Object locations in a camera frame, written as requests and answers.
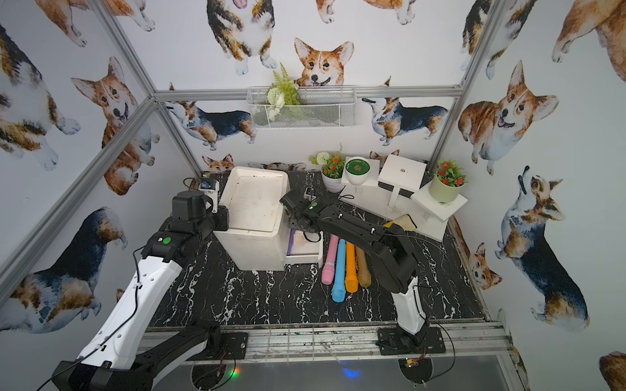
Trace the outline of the purple toy microphone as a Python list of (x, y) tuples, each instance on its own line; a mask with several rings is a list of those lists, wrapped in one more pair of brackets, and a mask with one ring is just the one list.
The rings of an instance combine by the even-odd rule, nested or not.
[(297, 230), (295, 230), (293, 228), (290, 229), (290, 240), (289, 240), (288, 249), (287, 249), (287, 256), (290, 256), (292, 254), (294, 238), (295, 238), (296, 231)]

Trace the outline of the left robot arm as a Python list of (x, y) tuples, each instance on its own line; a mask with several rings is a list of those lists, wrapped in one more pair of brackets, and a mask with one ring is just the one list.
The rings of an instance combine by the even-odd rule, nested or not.
[(228, 210), (173, 214), (135, 259), (135, 275), (103, 327), (73, 361), (51, 377), (59, 390), (150, 390), (187, 359), (221, 350), (220, 326), (197, 320), (157, 346), (139, 344), (162, 298), (200, 244), (228, 229)]

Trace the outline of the blue toy microphone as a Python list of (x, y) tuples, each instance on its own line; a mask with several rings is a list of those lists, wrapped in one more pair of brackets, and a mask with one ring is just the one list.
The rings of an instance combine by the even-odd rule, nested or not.
[(347, 289), (345, 286), (346, 260), (347, 243), (344, 239), (340, 239), (337, 245), (334, 285), (332, 288), (332, 300), (336, 303), (344, 302), (347, 294)]

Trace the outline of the tan toy microphone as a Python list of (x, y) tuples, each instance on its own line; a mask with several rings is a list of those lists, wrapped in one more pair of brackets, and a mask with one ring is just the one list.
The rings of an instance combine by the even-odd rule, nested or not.
[(372, 276), (368, 268), (368, 262), (365, 255), (365, 251), (361, 248), (355, 249), (356, 261), (357, 261), (357, 276), (359, 284), (362, 288), (369, 288), (372, 283)]

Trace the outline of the white three-drawer cabinet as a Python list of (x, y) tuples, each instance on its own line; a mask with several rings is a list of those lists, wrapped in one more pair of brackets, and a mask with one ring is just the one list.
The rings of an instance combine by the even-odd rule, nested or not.
[(229, 211), (229, 229), (215, 235), (231, 260), (243, 271), (282, 271), (287, 265), (323, 263), (319, 252), (287, 256), (290, 227), (280, 198), (290, 190), (288, 174), (281, 171), (234, 168), (220, 205)]

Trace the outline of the pink toy microphone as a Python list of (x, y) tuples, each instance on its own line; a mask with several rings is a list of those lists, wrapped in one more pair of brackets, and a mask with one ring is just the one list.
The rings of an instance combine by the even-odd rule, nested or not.
[(334, 282), (335, 264), (337, 259), (337, 246), (339, 238), (335, 235), (330, 236), (327, 257), (321, 272), (321, 282), (325, 285), (331, 285)]

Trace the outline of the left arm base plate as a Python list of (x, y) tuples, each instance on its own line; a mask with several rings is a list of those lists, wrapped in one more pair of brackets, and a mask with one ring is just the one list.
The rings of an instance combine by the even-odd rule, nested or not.
[(225, 332), (222, 333), (218, 345), (212, 345), (210, 340), (207, 347), (187, 361), (220, 361), (220, 360), (243, 360), (246, 357), (249, 342), (248, 332)]

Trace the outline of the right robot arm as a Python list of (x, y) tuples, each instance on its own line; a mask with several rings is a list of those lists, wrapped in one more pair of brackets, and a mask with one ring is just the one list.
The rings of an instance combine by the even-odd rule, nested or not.
[(335, 235), (362, 249), (375, 280), (393, 297), (399, 327), (408, 334), (419, 334), (426, 315), (417, 293), (418, 253), (401, 226), (367, 223), (336, 205), (306, 200), (295, 190), (282, 196), (280, 203), (293, 228)]

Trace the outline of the cream toy microphone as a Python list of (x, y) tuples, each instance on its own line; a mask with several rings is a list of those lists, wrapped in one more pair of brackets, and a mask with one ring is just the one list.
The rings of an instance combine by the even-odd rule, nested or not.
[(293, 255), (311, 255), (319, 252), (319, 242), (311, 242), (307, 240), (301, 231), (294, 234), (293, 237)]

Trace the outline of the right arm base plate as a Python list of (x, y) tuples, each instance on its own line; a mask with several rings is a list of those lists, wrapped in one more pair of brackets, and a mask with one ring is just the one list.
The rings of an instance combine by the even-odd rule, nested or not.
[(443, 354), (447, 351), (438, 327), (423, 327), (417, 335), (400, 327), (379, 328), (376, 346), (382, 356)]

